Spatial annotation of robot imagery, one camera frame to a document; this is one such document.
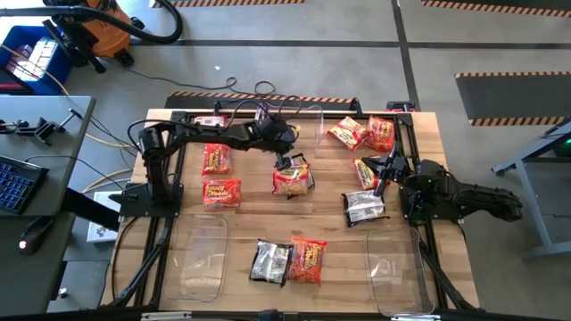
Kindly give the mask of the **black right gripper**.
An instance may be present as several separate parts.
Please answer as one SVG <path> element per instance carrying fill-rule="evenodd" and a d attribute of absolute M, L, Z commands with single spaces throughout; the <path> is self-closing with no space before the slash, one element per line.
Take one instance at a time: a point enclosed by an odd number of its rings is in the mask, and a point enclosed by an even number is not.
<path fill-rule="evenodd" d="M 363 157 L 361 159 L 379 178 L 374 191 L 375 196 L 382 196 L 390 181 L 400 183 L 410 174 L 410 165 L 402 155 L 402 144 L 396 142 L 386 157 Z"/>

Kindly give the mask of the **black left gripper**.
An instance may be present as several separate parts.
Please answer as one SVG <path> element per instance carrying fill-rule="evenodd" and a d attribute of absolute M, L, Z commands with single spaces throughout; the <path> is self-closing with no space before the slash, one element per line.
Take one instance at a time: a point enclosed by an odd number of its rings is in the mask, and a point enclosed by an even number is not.
<path fill-rule="evenodd" d="M 287 154 L 294 148 L 297 134 L 293 128 L 280 116 L 271 116 L 255 121 L 256 140 L 253 147 L 264 152 L 276 153 L 276 169 L 289 169 L 291 158 Z"/>

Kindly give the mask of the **orange fire noodle pack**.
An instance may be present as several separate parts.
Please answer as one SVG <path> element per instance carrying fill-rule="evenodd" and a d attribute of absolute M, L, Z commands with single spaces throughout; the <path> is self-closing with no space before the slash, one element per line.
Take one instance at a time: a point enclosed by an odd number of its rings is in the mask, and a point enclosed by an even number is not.
<path fill-rule="evenodd" d="M 369 136 L 365 145 L 378 152 L 390 152 L 393 149 L 395 125 L 388 119 L 370 116 L 367 130 Z"/>
<path fill-rule="evenodd" d="M 302 284 L 321 285 L 321 269 L 327 242 L 293 237 L 293 253 L 287 279 Z"/>

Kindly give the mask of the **clear plastic bin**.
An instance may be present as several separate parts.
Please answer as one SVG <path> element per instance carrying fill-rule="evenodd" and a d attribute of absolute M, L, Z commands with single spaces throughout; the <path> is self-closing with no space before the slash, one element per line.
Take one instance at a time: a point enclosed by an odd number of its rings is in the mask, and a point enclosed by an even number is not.
<path fill-rule="evenodd" d="M 228 239 L 228 222 L 223 217 L 202 214 L 178 219 L 163 283 L 165 300 L 216 300 L 226 272 Z"/>
<path fill-rule="evenodd" d="M 368 279 L 377 309 L 387 317 L 434 311 L 419 241 L 410 226 L 381 226 L 367 233 Z"/>
<path fill-rule="evenodd" d="M 320 105 L 311 103 L 309 106 L 279 107 L 267 104 L 265 108 L 256 108 L 254 119 L 262 121 L 269 116 L 280 116 L 295 127 L 298 135 L 296 150 L 316 150 L 321 143 L 324 135 L 324 111 Z"/>

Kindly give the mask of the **black hazard-striped floor mat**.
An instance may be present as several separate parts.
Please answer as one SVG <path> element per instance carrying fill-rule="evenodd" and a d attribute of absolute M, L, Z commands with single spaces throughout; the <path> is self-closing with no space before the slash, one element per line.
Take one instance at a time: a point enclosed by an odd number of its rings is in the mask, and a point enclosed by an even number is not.
<path fill-rule="evenodd" d="M 165 103 L 165 109 L 208 109 L 213 108 L 216 102 L 220 104 L 240 102 L 243 100 L 265 101 L 278 106 L 286 99 L 286 95 L 247 95 L 234 93 L 205 93 L 205 92 L 185 92 L 174 91 L 169 94 Z M 357 111 L 361 109 L 358 98 L 331 98 L 296 96 L 290 99 L 300 101 L 303 107 L 313 104 L 321 106 L 325 110 L 333 111 Z"/>
<path fill-rule="evenodd" d="M 554 126 L 571 119 L 571 71 L 454 75 L 473 127 Z"/>
<path fill-rule="evenodd" d="M 571 18 L 571 0 L 420 0 L 426 7 Z"/>
<path fill-rule="evenodd" d="M 304 4 L 306 0 L 170 0 L 176 8 Z"/>

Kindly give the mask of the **grey metal cart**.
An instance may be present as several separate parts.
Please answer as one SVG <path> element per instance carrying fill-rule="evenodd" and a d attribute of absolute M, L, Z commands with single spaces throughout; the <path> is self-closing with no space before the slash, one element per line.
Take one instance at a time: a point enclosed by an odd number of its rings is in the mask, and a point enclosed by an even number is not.
<path fill-rule="evenodd" d="M 523 255 L 526 259 L 571 253 L 571 157 L 554 153 L 561 145 L 571 147 L 571 120 L 492 167 L 496 176 L 515 170 L 522 184 L 542 242 Z"/>

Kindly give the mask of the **white box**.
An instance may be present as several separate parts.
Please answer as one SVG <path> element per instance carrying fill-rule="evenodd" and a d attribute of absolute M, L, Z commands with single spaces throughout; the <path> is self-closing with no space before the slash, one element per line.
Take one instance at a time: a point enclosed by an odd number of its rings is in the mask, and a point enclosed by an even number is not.
<path fill-rule="evenodd" d="M 111 192 L 96 192 L 94 194 L 94 201 L 102 204 L 103 206 L 115 210 L 117 212 L 120 211 L 120 205 L 109 198 L 110 195 L 114 194 L 114 191 Z M 108 243 L 108 242 L 115 242 L 117 239 L 118 233 L 112 231 L 106 227 L 103 227 L 99 224 L 94 222 L 90 222 L 88 224 L 87 230 L 87 239 L 88 243 Z"/>

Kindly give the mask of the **black flat strip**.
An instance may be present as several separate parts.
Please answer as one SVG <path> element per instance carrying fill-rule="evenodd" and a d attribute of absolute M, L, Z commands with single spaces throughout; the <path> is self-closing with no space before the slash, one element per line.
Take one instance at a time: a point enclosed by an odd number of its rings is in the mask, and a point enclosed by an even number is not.
<path fill-rule="evenodd" d="M 62 201 L 62 211 L 68 211 L 77 216 L 96 223 L 114 232 L 120 228 L 119 212 L 96 202 L 82 193 L 68 188 Z"/>

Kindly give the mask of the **orange shop vacuum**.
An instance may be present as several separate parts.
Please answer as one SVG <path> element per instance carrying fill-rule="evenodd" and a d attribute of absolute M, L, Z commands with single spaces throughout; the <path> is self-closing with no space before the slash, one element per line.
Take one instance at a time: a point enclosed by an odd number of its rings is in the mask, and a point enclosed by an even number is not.
<path fill-rule="evenodd" d="M 43 0 L 43 3 L 46 6 L 85 6 L 129 23 L 132 27 L 145 27 L 137 17 L 128 17 L 116 0 Z M 115 59 L 123 66 L 134 63 L 134 58 L 128 52 L 130 34 L 108 22 L 58 13 L 43 24 L 74 67 L 90 64 L 97 73 L 102 74 L 106 68 L 99 62 L 99 58 Z"/>

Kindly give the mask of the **blue plastic crate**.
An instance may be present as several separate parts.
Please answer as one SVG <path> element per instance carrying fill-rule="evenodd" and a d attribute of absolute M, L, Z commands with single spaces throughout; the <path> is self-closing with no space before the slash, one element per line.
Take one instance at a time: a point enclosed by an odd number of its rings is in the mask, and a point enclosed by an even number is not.
<path fill-rule="evenodd" d="M 39 26 L 13 26 L 0 45 L 0 66 L 29 87 L 34 95 L 63 95 L 62 87 L 70 74 L 68 56 Z"/>

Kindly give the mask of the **black desk clamp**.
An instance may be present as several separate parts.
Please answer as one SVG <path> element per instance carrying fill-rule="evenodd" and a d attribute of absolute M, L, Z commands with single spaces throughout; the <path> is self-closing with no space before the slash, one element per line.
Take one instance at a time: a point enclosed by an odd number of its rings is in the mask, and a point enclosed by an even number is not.
<path fill-rule="evenodd" d="M 83 119 L 83 116 L 74 109 L 69 109 L 70 115 L 61 123 L 47 121 L 40 117 L 37 124 L 32 127 L 27 121 L 18 119 L 15 122 L 6 122 L 0 119 L 0 135 L 16 135 L 34 137 L 40 143 L 51 146 L 48 138 L 54 133 L 65 133 L 65 126 L 74 118 Z"/>

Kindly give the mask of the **grey desk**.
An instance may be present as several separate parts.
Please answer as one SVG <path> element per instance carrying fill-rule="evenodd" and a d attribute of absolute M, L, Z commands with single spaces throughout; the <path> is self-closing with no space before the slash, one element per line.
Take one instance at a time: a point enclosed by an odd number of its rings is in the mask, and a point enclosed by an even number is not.
<path fill-rule="evenodd" d="M 0 119 L 34 125 L 43 118 L 63 123 L 65 129 L 50 135 L 47 144 L 34 137 L 0 135 L 0 156 L 48 169 L 46 181 L 23 214 L 0 210 L 0 317 L 42 314 L 57 293 L 75 221 L 75 215 L 61 206 L 94 107 L 95 98 L 90 96 L 0 96 Z M 49 217 L 53 224 L 37 251 L 24 255 L 19 251 L 20 236 L 39 217 Z"/>

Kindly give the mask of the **black computer mouse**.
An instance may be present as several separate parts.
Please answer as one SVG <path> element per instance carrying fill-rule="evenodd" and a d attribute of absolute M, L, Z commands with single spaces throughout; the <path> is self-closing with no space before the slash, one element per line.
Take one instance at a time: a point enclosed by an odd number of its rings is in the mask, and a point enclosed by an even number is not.
<path fill-rule="evenodd" d="M 30 222 L 19 237 L 19 253 L 23 256 L 35 254 L 42 246 L 53 223 L 53 217 L 38 217 Z"/>

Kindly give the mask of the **black backlit keyboard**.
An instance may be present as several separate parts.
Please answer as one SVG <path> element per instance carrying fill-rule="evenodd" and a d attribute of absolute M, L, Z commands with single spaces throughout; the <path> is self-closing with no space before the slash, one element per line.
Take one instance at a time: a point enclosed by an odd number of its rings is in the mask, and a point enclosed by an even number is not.
<path fill-rule="evenodd" d="M 0 210 L 22 215 L 49 169 L 0 155 Z"/>

